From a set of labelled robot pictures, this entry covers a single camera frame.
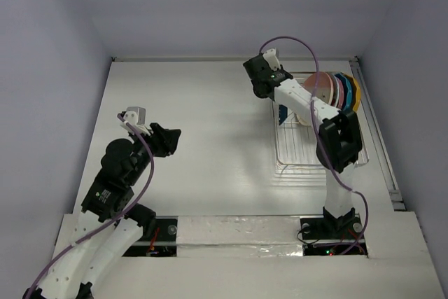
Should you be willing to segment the dark blue plate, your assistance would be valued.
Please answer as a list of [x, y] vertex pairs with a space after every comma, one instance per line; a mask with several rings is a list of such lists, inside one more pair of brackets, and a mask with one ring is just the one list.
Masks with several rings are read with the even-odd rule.
[[288, 108], [280, 104], [278, 109], [278, 116], [279, 125], [282, 125], [288, 117]]

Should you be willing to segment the pink and cream plate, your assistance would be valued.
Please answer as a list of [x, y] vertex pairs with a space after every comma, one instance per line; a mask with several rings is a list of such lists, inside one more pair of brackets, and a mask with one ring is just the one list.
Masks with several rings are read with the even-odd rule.
[[[300, 74], [299, 77], [295, 77], [295, 80], [310, 94], [313, 93], [315, 83], [317, 83], [315, 97], [326, 104], [332, 104], [334, 85], [328, 73], [320, 72], [318, 78], [315, 73]], [[309, 127], [311, 125], [310, 103], [307, 104], [305, 113], [296, 113], [295, 116], [299, 124]]]

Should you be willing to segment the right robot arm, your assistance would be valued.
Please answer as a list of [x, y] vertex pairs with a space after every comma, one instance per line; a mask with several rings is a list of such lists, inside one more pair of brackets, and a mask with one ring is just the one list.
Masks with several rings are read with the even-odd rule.
[[256, 97], [285, 106], [313, 127], [316, 156], [326, 170], [321, 227], [327, 236], [339, 237], [355, 219], [350, 184], [363, 149], [356, 112], [337, 109], [307, 91], [284, 70], [274, 50], [245, 61], [243, 68]]

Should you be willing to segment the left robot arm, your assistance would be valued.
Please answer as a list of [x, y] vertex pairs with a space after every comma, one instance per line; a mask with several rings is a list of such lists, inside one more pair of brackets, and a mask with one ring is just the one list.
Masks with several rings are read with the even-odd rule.
[[173, 155], [181, 131], [157, 123], [124, 122], [129, 139], [105, 150], [84, 200], [71, 241], [41, 271], [24, 298], [93, 298], [122, 255], [139, 239], [157, 239], [156, 213], [132, 190], [155, 158]]

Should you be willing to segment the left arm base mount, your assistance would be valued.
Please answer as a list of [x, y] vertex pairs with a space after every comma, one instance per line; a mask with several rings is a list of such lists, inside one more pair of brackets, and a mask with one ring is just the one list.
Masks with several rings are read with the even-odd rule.
[[176, 257], [177, 256], [177, 217], [156, 219], [155, 229], [149, 236], [135, 242], [123, 257]]

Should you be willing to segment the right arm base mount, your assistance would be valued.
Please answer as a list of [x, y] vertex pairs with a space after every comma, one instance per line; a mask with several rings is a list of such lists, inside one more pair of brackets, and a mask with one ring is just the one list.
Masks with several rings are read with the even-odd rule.
[[367, 256], [364, 237], [360, 237], [362, 229], [358, 216], [337, 232], [326, 227], [323, 217], [305, 217], [300, 219], [296, 237], [305, 256]]

